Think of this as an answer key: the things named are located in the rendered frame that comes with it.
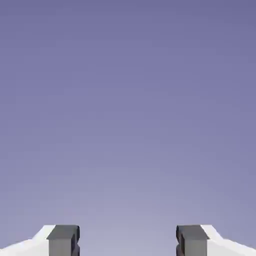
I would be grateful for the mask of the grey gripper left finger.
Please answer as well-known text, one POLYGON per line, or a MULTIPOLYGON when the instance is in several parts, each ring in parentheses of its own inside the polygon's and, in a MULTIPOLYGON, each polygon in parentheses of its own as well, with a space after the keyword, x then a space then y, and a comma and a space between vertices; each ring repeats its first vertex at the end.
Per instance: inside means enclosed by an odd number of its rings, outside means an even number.
POLYGON ((80 256, 80 227, 44 225, 32 238, 0 248, 0 256, 80 256))

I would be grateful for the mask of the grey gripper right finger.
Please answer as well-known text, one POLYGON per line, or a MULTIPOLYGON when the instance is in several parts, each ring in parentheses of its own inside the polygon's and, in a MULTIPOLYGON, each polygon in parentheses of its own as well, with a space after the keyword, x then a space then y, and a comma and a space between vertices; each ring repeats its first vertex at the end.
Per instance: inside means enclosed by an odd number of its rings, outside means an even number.
POLYGON ((256 249, 223 238, 210 224, 176 226, 176 256, 256 256, 256 249))

